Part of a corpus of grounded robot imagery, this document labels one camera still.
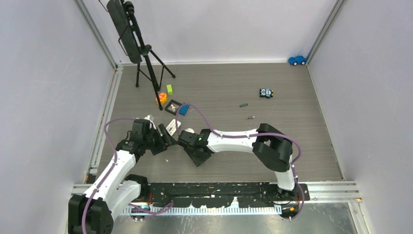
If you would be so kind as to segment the short white remote control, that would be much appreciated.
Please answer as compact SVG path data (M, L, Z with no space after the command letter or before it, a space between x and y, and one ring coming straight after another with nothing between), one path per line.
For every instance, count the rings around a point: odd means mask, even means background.
M172 119L171 122L166 126L166 131L172 137L177 130L180 128L181 122L175 119Z

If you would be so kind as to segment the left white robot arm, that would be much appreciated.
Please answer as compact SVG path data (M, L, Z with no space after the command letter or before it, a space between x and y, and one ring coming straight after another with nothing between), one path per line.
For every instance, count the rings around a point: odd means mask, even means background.
M111 162L83 194L74 194L68 203L68 233L110 234L121 212L133 201L145 201L150 186L144 176L129 174L139 158L150 150L154 155L177 142L154 117L136 118L127 137L112 146Z

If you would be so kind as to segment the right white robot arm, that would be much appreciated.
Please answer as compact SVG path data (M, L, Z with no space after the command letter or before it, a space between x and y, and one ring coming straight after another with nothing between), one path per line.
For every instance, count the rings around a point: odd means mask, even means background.
M254 154L258 160L275 173L278 194L291 200L298 192L292 169L292 153L295 141L269 124L248 131L225 132L202 129L200 133L184 130L178 137L178 145L200 166L212 154L241 152Z

